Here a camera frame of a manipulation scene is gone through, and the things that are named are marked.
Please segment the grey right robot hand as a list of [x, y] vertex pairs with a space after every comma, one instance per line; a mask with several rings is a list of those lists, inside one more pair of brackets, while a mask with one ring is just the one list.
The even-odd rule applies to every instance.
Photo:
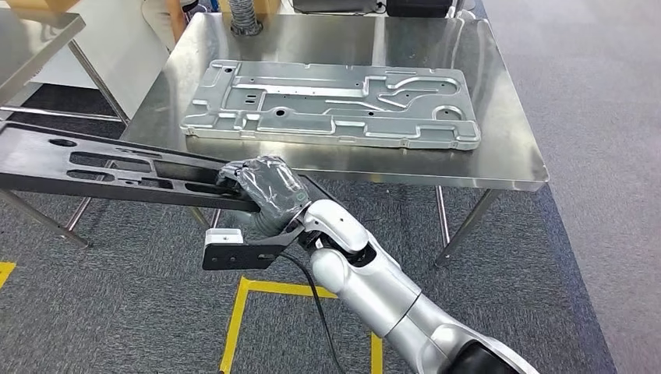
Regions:
[[260, 208], [253, 224], [268, 237], [279, 235], [311, 203], [301, 178], [277, 156], [231, 161], [218, 173], [219, 182], [226, 179], [237, 182]]

